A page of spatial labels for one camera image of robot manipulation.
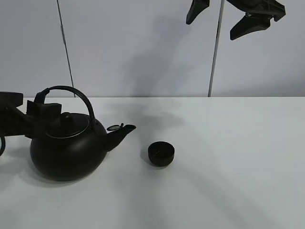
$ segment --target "black teapot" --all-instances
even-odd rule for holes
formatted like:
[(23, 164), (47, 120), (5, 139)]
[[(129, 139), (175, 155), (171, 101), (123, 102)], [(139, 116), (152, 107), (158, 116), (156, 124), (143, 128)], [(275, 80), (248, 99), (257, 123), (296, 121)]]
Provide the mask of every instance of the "black teapot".
[[(61, 104), (45, 104), (50, 90), (66, 90), (79, 96), (89, 115), (61, 113)], [(23, 94), (0, 93), (0, 137), (25, 135), (32, 139), (30, 156), (46, 177), (58, 181), (79, 179), (94, 171), (107, 152), (113, 150), (133, 131), (134, 125), (113, 125), (107, 130), (95, 118), (88, 98), (69, 86), (54, 86), (28, 101), (26, 114), (16, 107)]]

